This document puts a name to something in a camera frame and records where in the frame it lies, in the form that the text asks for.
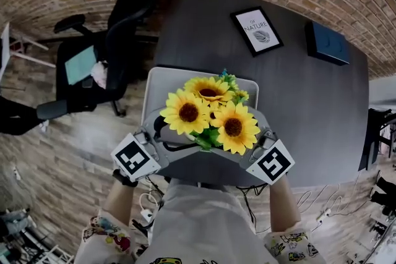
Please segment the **pink plush toy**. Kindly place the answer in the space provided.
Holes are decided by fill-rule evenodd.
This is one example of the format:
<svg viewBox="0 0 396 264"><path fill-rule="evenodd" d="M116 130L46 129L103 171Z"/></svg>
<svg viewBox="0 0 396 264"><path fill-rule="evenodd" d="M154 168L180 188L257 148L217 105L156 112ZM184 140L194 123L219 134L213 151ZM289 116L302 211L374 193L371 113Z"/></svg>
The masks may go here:
<svg viewBox="0 0 396 264"><path fill-rule="evenodd" d="M107 63L102 61L95 63L91 69L90 75L100 88L105 89L108 75Z"/></svg>

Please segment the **black framed leaf picture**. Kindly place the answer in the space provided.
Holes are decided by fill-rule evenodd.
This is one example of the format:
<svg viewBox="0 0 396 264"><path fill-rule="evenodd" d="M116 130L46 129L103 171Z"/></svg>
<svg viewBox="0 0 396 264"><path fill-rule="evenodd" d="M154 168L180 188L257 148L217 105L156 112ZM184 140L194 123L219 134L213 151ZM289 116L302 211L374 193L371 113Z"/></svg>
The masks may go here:
<svg viewBox="0 0 396 264"><path fill-rule="evenodd" d="M230 14L253 57L284 46L264 10L252 7Z"/></svg>

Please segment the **sunflower bouquet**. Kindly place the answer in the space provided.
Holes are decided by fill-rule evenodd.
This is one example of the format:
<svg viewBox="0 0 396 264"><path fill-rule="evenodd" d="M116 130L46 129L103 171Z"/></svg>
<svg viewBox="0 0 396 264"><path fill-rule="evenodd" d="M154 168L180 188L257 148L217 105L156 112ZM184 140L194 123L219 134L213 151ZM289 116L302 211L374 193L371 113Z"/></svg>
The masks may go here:
<svg viewBox="0 0 396 264"><path fill-rule="evenodd" d="M160 116L177 134L185 134L205 150L220 148L244 155L257 143L258 121L248 110L249 93L224 70L214 77L194 77L168 94Z"/></svg>

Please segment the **teal book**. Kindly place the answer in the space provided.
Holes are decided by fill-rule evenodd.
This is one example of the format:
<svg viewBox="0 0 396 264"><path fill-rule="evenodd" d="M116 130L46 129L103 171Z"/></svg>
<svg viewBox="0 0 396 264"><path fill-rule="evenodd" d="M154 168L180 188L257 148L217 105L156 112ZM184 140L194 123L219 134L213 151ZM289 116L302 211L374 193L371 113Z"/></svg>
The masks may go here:
<svg viewBox="0 0 396 264"><path fill-rule="evenodd" d="M97 63L94 47L89 46L65 62L67 82L75 85L88 77L92 68Z"/></svg>

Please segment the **grey tray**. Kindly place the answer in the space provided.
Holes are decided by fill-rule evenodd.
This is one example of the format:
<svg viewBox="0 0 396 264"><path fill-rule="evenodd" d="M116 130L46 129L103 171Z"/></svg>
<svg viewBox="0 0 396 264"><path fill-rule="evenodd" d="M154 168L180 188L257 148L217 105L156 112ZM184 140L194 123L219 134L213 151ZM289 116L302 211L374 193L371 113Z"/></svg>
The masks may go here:
<svg viewBox="0 0 396 264"><path fill-rule="evenodd" d="M215 76L215 74L194 70L154 67L148 73L142 111L142 124L152 111L165 107L165 101L168 99L169 92L174 93L177 89L183 88L184 83L191 78ZM155 142L156 148L159 150L161 142L167 142L174 146L195 143L186 135L178 135L176 132L170 131L167 126L161 130L160 140L153 139L153 141ZM157 173L162 176L189 179L192 178L194 173L209 175L210 173L218 174L224 172L228 176L231 173L242 173L246 170L239 167L230 169L220 168L210 162L210 158L207 154L208 151L209 150L202 148L199 152L177 160Z"/></svg>

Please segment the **white side table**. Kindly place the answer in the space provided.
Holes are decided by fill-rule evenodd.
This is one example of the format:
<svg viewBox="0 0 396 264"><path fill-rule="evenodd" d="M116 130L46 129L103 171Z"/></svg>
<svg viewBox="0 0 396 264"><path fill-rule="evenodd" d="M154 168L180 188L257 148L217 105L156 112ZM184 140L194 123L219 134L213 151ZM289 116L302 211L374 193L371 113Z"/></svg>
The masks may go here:
<svg viewBox="0 0 396 264"><path fill-rule="evenodd" d="M0 81L6 71L6 67L11 57L21 58L27 61L32 61L37 64L56 68L56 65L28 56L25 45L33 45L42 50L48 51L49 48L39 42L33 40L28 35L24 34L18 29L12 28L10 22L6 22L4 29L0 36Z"/></svg>

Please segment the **person's white cartoon shirt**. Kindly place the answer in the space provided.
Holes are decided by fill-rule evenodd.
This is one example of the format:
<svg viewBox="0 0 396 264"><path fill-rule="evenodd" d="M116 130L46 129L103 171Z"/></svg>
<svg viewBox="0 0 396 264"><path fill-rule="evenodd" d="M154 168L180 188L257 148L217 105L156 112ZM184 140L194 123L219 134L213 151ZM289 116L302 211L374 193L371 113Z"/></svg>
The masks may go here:
<svg viewBox="0 0 396 264"><path fill-rule="evenodd" d="M152 241L133 254L134 235L108 210L82 233L75 264L326 264L295 221L258 237L229 192L172 180L153 222Z"/></svg>

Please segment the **person's right forearm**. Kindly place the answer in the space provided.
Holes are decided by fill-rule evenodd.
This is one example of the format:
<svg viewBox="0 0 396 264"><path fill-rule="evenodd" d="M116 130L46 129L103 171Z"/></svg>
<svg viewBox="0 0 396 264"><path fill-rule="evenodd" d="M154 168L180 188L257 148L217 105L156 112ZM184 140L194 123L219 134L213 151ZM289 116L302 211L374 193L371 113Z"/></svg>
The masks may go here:
<svg viewBox="0 0 396 264"><path fill-rule="evenodd" d="M301 221L298 205L286 175L270 186L270 227L284 232Z"/></svg>

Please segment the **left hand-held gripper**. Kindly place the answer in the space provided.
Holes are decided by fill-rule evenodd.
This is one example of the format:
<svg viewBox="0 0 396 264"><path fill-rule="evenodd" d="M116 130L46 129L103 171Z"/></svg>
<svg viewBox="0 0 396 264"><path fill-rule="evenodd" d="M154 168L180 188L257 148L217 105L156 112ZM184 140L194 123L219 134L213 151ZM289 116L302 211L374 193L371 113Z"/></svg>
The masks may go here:
<svg viewBox="0 0 396 264"><path fill-rule="evenodd" d="M154 140L160 140L161 130L168 124L160 114L164 108L152 111L144 120L142 130L128 133L111 152L115 165L131 182L155 174L169 164L199 152L202 148L196 143L178 145L160 143L160 150Z"/></svg>

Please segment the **white power strip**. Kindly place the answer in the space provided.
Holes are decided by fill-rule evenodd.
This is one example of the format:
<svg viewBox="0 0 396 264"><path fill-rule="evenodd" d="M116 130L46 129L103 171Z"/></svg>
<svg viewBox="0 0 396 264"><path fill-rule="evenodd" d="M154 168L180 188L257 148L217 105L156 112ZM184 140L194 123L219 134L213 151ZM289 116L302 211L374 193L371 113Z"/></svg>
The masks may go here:
<svg viewBox="0 0 396 264"><path fill-rule="evenodd" d="M318 223L323 223L323 220L325 220L327 217L329 217L331 214L331 209L328 208L325 211L323 211L317 218L316 221Z"/></svg>

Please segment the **dark blue box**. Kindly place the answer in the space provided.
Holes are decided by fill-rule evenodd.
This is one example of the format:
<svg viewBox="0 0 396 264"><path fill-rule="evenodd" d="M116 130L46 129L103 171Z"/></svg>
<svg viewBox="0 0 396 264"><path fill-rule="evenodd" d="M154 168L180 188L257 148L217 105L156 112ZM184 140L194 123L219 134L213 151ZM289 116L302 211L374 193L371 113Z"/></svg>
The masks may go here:
<svg viewBox="0 0 396 264"><path fill-rule="evenodd" d="M350 63L348 44L343 35L316 22L308 22L304 31L310 57L338 66Z"/></svg>

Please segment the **person's left forearm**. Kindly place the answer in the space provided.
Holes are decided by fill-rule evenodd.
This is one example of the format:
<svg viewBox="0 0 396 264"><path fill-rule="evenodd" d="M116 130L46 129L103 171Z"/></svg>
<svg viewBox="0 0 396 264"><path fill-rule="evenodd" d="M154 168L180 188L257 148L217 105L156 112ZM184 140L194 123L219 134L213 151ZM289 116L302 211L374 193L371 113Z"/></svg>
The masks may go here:
<svg viewBox="0 0 396 264"><path fill-rule="evenodd" d="M115 180L102 209L114 216L118 221L128 226L131 219L133 196L133 187L123 185L119 181Z"/></svg>

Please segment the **black desk chair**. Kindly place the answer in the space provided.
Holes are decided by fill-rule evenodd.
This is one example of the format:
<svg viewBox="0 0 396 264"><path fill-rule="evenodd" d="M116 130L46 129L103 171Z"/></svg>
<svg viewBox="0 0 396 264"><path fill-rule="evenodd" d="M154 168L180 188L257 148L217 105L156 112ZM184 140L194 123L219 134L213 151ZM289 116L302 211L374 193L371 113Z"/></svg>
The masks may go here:
<svg viewBox="0 0 396 264"><path fill-rule="evenodd" d="M390 128L389 138L381 135L381 131L387 127ZM392 153L396 153L396 113L392 113L391 109L379 111L370 108L358 171L363 169L369 171L372 165L376 163L380 143L389 147L389 158L392 156Z"/></svg>

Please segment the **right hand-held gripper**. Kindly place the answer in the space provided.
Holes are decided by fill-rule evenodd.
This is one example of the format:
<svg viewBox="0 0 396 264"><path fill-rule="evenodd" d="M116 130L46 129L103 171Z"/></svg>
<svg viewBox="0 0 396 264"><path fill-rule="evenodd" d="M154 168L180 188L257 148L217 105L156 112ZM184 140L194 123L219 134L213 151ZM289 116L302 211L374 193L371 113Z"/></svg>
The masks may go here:
<svg viewBox="0 0 396 264"><path fill-rule="evenodd" d="M262 133L246 154L232 154L219 148L211 148L207 154L210 162L220 168L246 169L255 184L273 185L287 174L295 161L284 143L272 132L267 118L260 111L254 111L254 118Z"/></svg>

